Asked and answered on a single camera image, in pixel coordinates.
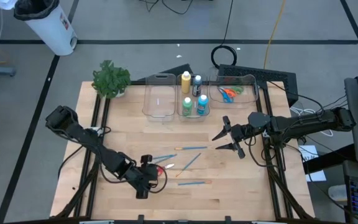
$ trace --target orange scissors handle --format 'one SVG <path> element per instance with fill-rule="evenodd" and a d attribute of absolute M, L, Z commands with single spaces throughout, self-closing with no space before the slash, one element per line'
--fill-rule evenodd
<path fill-rule="evenodd" d="M 237 93 L 234 90 L 230 90 L 230 89 L 224 89 L 224 92 L 231 98 L 237 95 Z"/>

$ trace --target wooden table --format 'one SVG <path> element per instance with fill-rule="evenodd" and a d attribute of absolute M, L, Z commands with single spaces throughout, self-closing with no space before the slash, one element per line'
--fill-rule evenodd
<path fill-rule="evenodd" d="M 98 178 L 92 219 L 136 220 L 145 215 L 146 220 L 224 220 L 229 215 L 232 220 L 274 220 L 272 198 L 266 168 L 258 167 L 252 160 L 245 144 L 244 159 L 236 152 L 215 150 L 214 148 L 231 142 L 229 137 L 212 142 L 212 138 L 222 130 L 222 116 L 228 115 L 232 125 L 246 124 L 248 115 L 257 111 L 255 103 L 246 109 L 211 109 L 202 123 L 181 123 L 178 118 L 169 123 L 147 121 L 142 113 L 145 86 L 130 86 L 126 95 L 111 101 L 107 126 L 112 133 L 104 138 L 106 147 L 125 152 L 138 162 L 141 155 L 161 156 L 178 153 L 176 158 L 161 163 L 175 163 L 167 170 L 168 184 L 159 194 L 149 194 L 147 200 L 135 198 L 135 190 L 129 184 L 109 184 L 101 176 Z M 285 92 L 268 85 L 273 114 L 290 116 Z M 76 107 L 79 122 L 87 127 L 91 123 L 96 92 L 91 82 L 83 82 Z M 262 107 L 265 112 L 264 96 L 261 92 Z M 290 142 L 298 147 L 296 141 Z M 208 146 L 204 150 L 174 151 L 178 146 Z M 77 144 L 69 142 L 65 156 L 70 155 Z M 252 146 L 252 152 L 260 163 L 262 150 L 261 137 Z M 181 175 L 175 178 L 195 155 L 202 154 Z M 299 204 L 314 216 L 308 186 L 299 152 L 286 148 L 284 155 L 287 165 L 285 172 L 290 192 Z M 75 193 L 80 181 L 85 151 L 80 152 L 65 165 L 58 181 L 51 215 L 60 212 Z M 212 184 L 178 186 L 179 182 L 212 180 Z M 282 194 L 277 188 L 281 214 L 285 217 Z M 81 214 L 85 214 L 83 203 Z"/>

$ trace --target green plant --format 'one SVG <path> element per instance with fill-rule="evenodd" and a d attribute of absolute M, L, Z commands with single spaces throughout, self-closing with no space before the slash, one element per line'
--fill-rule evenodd
<path fill-rule="evenodd" d="M 92 86 L 101 96 L 114 98 L 131 84 L 128 70 L 114 67 L 111 60 L 103 61 L 100 67 L 100 71 L 93 71 Z"/>

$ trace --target bottle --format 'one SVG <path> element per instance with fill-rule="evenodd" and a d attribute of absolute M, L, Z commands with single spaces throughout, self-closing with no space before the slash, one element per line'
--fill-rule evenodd
<path fill-rule="evenodd" d="M 198 98 L 198 106 L 197 106 L 198 115 L 204 115 L 207 106 L 208 106 L 208 97 L 206 97 L 206 95 L 201 95 Z"/>
<path fill-rule="evenodd" d="M 190 92 L 190 80 L 191 80 L 190 73 L 185 71 L 181 75 L 181 91 L 182 91 L 182 93 L 189 93 Z"/>
<path fill-rule="evenodd" d="M 199 97 L 201 94 L 201 76 L 196 75 L 193 80 L 193 96 Z"/>
<path fill-rule="evenodd" d="M 191 108 L 193 107 L 193 103 L 191 102 L 190 97 L 186 97 L 183 100 L 183 116 L 191 115 Z"/>

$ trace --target gray floor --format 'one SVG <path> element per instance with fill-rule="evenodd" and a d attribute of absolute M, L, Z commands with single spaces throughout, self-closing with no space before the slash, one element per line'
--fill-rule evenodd
<path fill-rule="evenodd" d="M 177 10 L 187 2 L 166 1 Z M 347 0 L 358 25 L 358 1 Z M 61 1 L 69 13 L 73 0 Z M 234 0 L 228 39 L 268 39 L 280 10 L 276 0 Z M 81 40 L 221 39 L 226 28 L 229 1 L 195 0 L 184 16 L 158 3 L 148 13 L 138 0 L 80 0 L 72 22 Z M 4 40 L 39 40 L 23 22 L 4 12 Z M 357 40 L 340 1 L 288 0 L 275 39 Z M 75 107 L 80 83 L 92 79 L 92 71 L 110 59 L 126 67 L 132 80 L 184 63 L 196 73 L 215 73 L 209 55 L 216 44 L 132 44 L 78 45 L 75 52 L 60 57 L 39 123 L 30 145 L 6 222 L 47 218 L 57 184 L 57 169 L 66 142 L 44 127 L 44 120 L 56 106 Z M 266 45 L 232 44 L 238 65 L 262 68 Z M 21 151 L 35 106 L 54 54 L 45 45 L 1 44 L 10 55 L 17 75 L 0 77 L 0 205 Z M 231 55 L 218 51 L 216 60 L 230 63 Z M 300 94 L 328 104 L 344 95 L 343 79 L 358 76 L 358 45 L 272 45 L 268 69 L 295 72 Z M 317 106 L 300 100 L 298 107 Z M 351 133 L 334 133 L 333 138 L 312 135 L 337 149 L 352 142 Z M 318 151 L 328 152 L 317 146 Z M 319 187 L 343 183 L 341 167 L 326 170 L 327 182 Z M 310 185 L 316 216 L 343 221 L 343 212 Z"/>

